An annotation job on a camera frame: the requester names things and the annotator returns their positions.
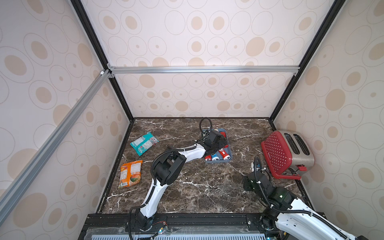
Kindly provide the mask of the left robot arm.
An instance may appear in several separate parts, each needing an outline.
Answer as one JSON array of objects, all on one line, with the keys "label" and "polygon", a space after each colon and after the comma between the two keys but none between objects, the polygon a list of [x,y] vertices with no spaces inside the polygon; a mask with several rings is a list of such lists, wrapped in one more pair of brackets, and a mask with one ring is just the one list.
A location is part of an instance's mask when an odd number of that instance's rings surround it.
[{"label": "left robot arm", "polygon": [[192,146],[167,149],[161,153],[151,166],[152,183],[144,202],[132,207],[135,211],[131,213],[135,218],[131,221],[132,225],[143,231],[149,230],[164,192],[179,177],[185,163],[213,155],[226,145],[227,138],[220,132],[211,130]]}]

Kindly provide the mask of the blue flashlight white logo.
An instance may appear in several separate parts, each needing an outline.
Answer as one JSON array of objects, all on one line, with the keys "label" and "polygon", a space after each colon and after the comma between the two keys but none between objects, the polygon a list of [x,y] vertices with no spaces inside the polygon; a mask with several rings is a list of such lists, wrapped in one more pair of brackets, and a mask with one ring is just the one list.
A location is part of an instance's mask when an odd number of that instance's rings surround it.
[{"label": "blue flashlight white logo", "polygon": [[219,161],[220,158],[217,156],[217,154],[212,155],[212,161]]}]

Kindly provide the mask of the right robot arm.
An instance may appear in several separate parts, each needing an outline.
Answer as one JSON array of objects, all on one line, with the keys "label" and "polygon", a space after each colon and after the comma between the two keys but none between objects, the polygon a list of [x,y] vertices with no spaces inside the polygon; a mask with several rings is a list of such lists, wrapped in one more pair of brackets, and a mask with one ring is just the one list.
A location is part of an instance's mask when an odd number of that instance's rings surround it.
[{"label": "right robot arm", "polygon": [[274,187],[266,168],[255,158],[252,172],[245,177],[244,189],[254,192],[266,206],[260,221],[265,230],[280,230],[298,240],[365,240],[341,230],[307,206],[284,187]]}]

